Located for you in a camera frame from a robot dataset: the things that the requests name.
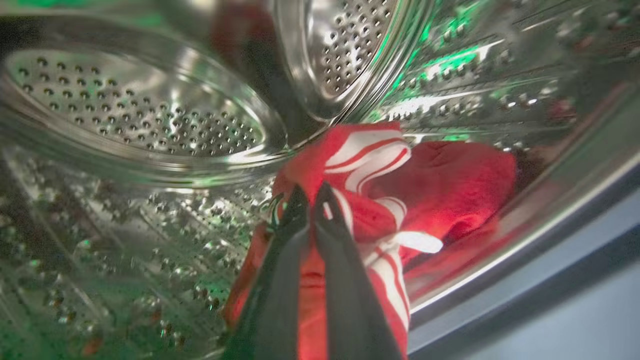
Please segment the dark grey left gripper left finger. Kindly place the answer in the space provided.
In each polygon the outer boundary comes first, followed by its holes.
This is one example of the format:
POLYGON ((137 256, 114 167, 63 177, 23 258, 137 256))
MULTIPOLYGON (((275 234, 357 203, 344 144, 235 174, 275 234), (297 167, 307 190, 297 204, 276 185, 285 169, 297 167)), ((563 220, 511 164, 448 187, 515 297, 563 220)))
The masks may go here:
POLYGON ((300 272, 309 201, 295 186, 221 360, 298 360, 300 272))

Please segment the grey washing machine door seal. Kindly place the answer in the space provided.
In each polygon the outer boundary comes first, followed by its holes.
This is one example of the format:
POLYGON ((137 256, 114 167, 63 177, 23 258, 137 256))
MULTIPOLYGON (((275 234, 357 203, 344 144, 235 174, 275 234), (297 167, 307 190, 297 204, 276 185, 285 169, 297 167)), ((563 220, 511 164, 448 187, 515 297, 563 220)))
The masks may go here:
POLYGON ((606 211, 411 333, 409 360, 640 360, 640 169, 606 211))

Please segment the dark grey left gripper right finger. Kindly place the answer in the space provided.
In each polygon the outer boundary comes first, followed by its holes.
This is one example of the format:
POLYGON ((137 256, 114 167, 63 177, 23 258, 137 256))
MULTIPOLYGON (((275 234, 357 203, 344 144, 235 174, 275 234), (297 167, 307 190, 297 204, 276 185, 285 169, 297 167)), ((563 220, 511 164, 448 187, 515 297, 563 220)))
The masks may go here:
POLYGON ((314 202, 314 233, 325 265, 329 360, 403 360, 331 186, 314 202))

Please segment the red and white striped garment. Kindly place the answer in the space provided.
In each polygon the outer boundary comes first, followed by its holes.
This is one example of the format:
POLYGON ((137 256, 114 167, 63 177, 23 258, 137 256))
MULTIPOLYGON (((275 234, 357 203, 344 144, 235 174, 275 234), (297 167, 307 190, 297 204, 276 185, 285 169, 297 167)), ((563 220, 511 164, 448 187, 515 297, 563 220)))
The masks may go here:
POLYGON ((407 360, 410 303, 403 267, 487 227, 515 186, 515 158, 491 146, 435 141, 414 147, 393 123, 348 124, 288 161, 275 177, 269 218, 253 232, 222 316, 235 328, 268 242, 295 186, 336 194, 387 324, 407 360))

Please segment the stainless steel washing machine drum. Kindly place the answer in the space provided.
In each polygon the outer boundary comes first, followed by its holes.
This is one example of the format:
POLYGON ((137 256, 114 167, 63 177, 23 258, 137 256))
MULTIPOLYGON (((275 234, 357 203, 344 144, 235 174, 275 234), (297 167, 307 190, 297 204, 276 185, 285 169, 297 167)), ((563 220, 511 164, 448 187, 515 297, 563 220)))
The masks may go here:
POLYGON ((379 121, 535 163, 410 354, 640 169, 640 0, 0 0, 0 360, 219 360, 278 168, 379 121))

